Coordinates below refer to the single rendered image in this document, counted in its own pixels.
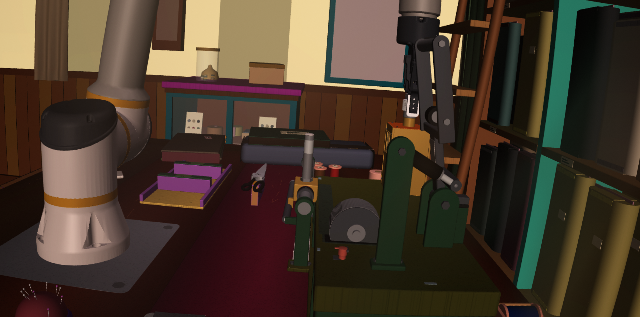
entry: red pincushion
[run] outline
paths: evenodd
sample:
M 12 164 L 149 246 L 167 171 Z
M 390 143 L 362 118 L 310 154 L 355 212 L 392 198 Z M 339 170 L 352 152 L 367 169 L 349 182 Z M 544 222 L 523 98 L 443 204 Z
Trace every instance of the red pincushion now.
M 38 292 L 36 290 L 35 295 L 38 299 L 34 297 L 34 294 L 30 294 L 30 299 L 25 299 L 20 303 L 15 317 L 67 317 L 69 314 L 64 301 L 60 304 L 60 297 L 52 292 Z

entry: cardboard box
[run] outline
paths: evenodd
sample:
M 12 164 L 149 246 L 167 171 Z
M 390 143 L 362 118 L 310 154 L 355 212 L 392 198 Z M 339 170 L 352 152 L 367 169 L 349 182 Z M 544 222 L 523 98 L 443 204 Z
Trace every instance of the cardboard box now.
M 249 83 L 255 85 L 284 85 L 284 64 L 249 63 Z

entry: brown box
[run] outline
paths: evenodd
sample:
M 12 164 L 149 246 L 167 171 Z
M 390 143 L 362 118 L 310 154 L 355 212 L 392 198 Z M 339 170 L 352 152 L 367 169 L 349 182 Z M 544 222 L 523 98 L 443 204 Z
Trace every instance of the brown box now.
M 249 63 L 249 83 L 255 85 L 284 85 L 284 64 Z

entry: scissors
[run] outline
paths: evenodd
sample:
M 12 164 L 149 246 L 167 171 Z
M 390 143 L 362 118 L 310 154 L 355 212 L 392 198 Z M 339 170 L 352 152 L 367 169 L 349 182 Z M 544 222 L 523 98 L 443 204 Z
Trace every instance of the scissors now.
M 253 191 L 260 193 L 265 189 L 265 173 L 267 172 L 267 164 L 258 169 L 257 172 L 251 175 L 251 182 L 242 185 L 242 191 L 248 192 L 253 186 Z

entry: white card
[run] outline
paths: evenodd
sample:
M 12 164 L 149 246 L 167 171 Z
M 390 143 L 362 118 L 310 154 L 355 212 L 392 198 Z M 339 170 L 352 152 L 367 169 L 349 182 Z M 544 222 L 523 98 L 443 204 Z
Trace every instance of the white card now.
M 277 126 L 278 118 L 275 117 L 260 117 L 260 121 L 258 122 L 259 128 L 278 128 Z
M 187 125 L 184 128 L 185 133 L 202 134 L 202 119 L 204 113 L 187 112 Z

